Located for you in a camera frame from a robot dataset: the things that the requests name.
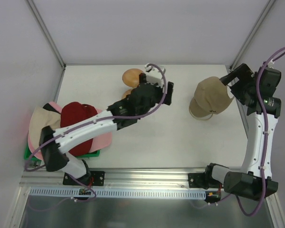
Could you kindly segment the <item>beige sport cap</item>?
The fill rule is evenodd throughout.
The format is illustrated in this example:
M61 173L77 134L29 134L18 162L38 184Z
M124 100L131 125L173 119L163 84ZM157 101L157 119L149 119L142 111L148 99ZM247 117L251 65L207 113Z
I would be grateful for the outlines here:
M230 106L233 99L228 94L228 87L213 76L198 83L189 110L196 117L218 115Z

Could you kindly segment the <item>pink cap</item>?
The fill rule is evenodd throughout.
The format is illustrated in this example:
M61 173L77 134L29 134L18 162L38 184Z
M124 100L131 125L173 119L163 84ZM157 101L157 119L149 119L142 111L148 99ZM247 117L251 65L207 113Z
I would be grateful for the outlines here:
M112 143L112 133L105 133L92 139L89 153L108 147Z

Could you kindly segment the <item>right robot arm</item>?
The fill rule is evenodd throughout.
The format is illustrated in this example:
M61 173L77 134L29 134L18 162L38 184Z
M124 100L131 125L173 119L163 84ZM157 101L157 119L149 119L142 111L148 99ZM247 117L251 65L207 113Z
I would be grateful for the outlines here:
M255 201L277 192L278 183L272 180L271 150L282 107L281 99L274 97L281 76L268 65L253 72L247 64L241 64L221 78L224 84L238 79L231 92L247 107L247 149L240 171L210 163L203 176L205 189L222 184L225 192Z

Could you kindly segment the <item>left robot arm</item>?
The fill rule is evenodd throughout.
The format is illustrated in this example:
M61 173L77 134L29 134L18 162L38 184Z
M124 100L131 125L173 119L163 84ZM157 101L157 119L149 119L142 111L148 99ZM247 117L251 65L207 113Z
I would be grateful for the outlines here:
M115 102L101 113L71 126L41 130L40 150L48 172L63 171L80 185L87 185L92 174L87 163L70 153L74 147L97 136L131 126L148 116L160 105L170 105L173 82L165 78L152 82L142 73L139 85L126 98Z

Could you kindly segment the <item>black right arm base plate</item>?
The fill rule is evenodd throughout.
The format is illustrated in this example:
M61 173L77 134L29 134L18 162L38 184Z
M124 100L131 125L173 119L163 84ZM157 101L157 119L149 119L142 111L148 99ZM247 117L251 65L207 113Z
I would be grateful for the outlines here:
M222 184L211 178L210 176L206 175L205 173L188 173L188 184L189 188L202 188L202 189L219 189Z

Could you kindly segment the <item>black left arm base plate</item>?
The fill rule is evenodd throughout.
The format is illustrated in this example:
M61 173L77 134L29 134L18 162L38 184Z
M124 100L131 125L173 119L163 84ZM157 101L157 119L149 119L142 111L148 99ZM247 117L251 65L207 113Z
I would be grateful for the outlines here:
M73 179L70 177L69 174L64 173L63 177L63 185L66 186L79 186L81 184L84 184L86 186L103 186L105 180L105 172L104 171L93 171L90 169L90 176L87 177L86 175L79 179Z

